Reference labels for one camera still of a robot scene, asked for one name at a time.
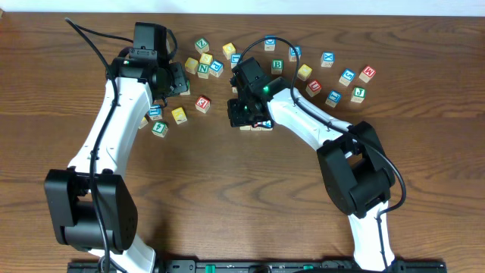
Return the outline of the blue 2 wooden block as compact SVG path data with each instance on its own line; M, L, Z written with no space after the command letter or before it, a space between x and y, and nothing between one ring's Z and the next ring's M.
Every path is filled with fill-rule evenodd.
M260 127L262 130L273 130L273 125L271 121L262 121L260 123Z

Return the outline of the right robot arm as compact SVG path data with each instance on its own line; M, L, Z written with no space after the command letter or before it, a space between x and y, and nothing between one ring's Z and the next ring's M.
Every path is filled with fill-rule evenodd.
M232 77L230 85L238 93L227 103L231 126L282 125L313 148L328 196L349 218L357 265L367 271L390 268L395 256L385 211L395 178L374 128L331 117L282 77L251 83Z

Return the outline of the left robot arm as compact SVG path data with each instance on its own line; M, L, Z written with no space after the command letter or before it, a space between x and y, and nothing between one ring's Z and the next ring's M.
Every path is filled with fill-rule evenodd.
M98 116L67 168L44 182L55 238L113 262L118 271L153 272L156 252L137 235L138 212L124 183L142 119L157 99L187 91L180 62L116 58Z

